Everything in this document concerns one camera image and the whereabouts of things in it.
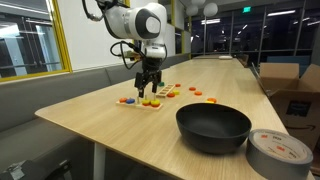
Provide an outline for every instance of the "cardboard box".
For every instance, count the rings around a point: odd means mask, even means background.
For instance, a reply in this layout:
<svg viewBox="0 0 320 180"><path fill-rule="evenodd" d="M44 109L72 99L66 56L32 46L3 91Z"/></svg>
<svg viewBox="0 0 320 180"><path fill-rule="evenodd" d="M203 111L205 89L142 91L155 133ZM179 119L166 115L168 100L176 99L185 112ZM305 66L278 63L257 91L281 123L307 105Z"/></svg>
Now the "cardboard box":
<svg viewBox="0 0 320 180"><path fill-rule="evenodd" d="M320 66L299 79L299 64L261 63L260 85L288 133L311 150L320 136Z"/></svg>

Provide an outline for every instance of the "black bowl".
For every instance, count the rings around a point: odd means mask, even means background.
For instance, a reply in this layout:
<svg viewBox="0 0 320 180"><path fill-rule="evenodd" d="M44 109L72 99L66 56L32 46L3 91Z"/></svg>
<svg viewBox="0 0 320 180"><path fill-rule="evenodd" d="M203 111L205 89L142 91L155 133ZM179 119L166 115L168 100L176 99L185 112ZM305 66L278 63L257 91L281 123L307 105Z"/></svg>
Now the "black bowl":
<svg viewBox="0 0 320 180"><path fill-rule="evenodd" d="M219 104L190 104L180 108L176 118L182 137L188 143L213 154L237 150L251 130L247 116Z"/></svg>

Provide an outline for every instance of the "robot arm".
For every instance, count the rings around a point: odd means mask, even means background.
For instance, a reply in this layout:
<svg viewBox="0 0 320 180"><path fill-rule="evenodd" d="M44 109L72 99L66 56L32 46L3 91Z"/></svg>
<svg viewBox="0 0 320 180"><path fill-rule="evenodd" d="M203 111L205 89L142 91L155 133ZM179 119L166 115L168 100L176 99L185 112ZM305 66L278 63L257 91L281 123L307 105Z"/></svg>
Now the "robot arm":
<svg viewBox="0 0 320 180"><path fill-rule="evenodd" d="M141 8L127 8L119 5L117 0L96 0L102 11L101 17L89 14L82 0L87 17L93 21L104 19L109 33L116 39L134 39L142 41L142 73L137 73L135 87L143 97L144 88L153 83L152 92L156 93L161 81L159 70L167 51L164 36L167 23L166 9L157 3L149 3Z"/></svg>

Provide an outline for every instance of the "exit sign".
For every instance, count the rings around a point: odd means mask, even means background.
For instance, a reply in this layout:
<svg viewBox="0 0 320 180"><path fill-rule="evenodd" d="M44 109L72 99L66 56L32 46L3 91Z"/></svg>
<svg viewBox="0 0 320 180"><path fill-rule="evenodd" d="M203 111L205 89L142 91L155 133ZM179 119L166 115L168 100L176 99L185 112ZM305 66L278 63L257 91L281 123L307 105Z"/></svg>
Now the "exit sign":
<svg viewBox="0 0 320 180"><path fill-rule="evenodd" d="M242 13L248 13L251 11L251 7L244 7Z"/></svg>

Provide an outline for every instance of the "silver tape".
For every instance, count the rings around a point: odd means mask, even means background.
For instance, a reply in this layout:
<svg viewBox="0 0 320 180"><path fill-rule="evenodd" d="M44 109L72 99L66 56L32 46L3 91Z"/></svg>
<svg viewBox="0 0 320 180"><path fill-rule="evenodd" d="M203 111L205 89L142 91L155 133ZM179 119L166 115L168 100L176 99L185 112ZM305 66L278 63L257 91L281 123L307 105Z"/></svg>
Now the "silver tape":
<svg viewBox="0 0 320 180"><path fill-rule="evenodd" d="M298 139L277 131L251 131L247 161L267 179L306 179L313 160L311 150Z"/></svg>

